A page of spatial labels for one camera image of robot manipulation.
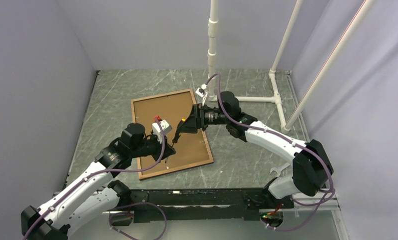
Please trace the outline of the yellow black screwdriver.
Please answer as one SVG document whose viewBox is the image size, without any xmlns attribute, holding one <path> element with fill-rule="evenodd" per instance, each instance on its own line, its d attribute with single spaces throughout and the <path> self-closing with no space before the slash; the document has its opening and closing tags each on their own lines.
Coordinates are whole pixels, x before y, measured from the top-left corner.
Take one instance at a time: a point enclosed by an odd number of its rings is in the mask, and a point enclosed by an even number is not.
<svg viewBox="0 0 398 240">
<path fill-rule="evenodd" d="M 172 145 L 171 145 L 171 147 L 173 148 L 174 152 L 176 152 L 175 144 L 178 143 L 178 140 L 179 140 L 179 138 L 181 136 L 181 133 L 182 133 L 180 129 L 181 129 L 182 125 L 185 123 L 185 121 L 186 121 L 186 119 L 182 118 L 180 120 L 180 122 L 178 123 L 177 127 L 176 127 L 175 135 L 174 135 L 174 138 L 172 140 Z"/>
</svg>

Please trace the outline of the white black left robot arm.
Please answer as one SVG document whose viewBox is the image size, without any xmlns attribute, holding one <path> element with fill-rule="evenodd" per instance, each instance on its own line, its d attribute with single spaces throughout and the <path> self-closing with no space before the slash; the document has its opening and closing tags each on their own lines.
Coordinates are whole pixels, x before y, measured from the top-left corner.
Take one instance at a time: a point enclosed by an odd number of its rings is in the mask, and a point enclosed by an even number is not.
<svg viewBox="0 0 398 240">
<path fill-rule="evenodd" d="M 167 142 L 172 130 L 166 120 L 155 119 L 152 132 L 130 123 L 88 168 L 64 190 L 39 207 L 28 206 L 21 213 L 21 231 L 25 240 L 66 240 L 72 233 L 104 211 L 124 210 L 133 203 L 131 189 L 115 177 L 130 173 L 134 158 L 152 156 L 155 167 L 176 153 Z"/>
</svg>

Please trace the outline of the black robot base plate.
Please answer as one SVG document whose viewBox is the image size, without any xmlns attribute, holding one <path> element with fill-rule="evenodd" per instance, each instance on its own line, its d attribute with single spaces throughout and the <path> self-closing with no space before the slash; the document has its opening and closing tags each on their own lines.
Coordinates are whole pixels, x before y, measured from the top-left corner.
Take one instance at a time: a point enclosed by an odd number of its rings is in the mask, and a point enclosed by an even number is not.
<svg viewBox="0 0 398 240">
<path fill-rule="evenodd" d="M 260 188 L 132 189 L 112 211 L 132 213 L 134 223 L 162 220 L 243 219 L 293 209 L 290 197 L 276 199 Z"/>
</svg>

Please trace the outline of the blue photo frame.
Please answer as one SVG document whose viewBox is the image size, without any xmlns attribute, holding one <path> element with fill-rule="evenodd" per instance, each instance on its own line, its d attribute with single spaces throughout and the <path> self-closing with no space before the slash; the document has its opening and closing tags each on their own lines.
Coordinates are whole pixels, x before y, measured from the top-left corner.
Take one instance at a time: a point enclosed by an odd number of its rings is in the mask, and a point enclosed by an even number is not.
<svg viewBox="0 0 398 240">
<path fill-rule="evenodd" d="M 133 99 L 131 112 L 133 122 L 142 124 L 146 134 L 152 132 L 154 118 L 159 116 L 166 120 L 172 130 L 166 134 L 171 145 L 175 137 L 176 127 L 182 119 L 190 115 L 192 105 L 196 103 L 192 89 L 179 90 L 153 96 Z M 195 168 L 214 162 L 206 133 L 182 133 L 180 139 L 173 146 L 176 154 L 163 159 L 161 163 L 150 170 L 140 172 L 139 180 L 169 174 L 181 170 Z"/>
</svg>

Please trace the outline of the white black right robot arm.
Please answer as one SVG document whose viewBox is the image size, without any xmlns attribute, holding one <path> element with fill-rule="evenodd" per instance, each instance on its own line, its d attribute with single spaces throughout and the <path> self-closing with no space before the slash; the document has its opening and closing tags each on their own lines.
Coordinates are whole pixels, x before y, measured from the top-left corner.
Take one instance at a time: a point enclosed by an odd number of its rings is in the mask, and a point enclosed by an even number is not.
<svg viewBox="0 0 398 240">
<path fill-rule="evenodd" d="M 293 172 L 288 176 L 276 177 L 265 186 L 262 201 L 269 208 L 293 194 L 313 197 L 330 180 L 334 169 L 319 141 L 313 139 L 306 142 L 271 129 L 243 112 L 239 100 L 230 91 L 222 92 L 218 100 L 218 107 L 194 104 L 189 117 L 179 122 L 172 142 L 177 143 L 181 134 L 195 134 L 199 130 L 204 131 L 209 125 L 225 125 L 234 138 L 280 156 L 292 166 Z"/>
</svg>

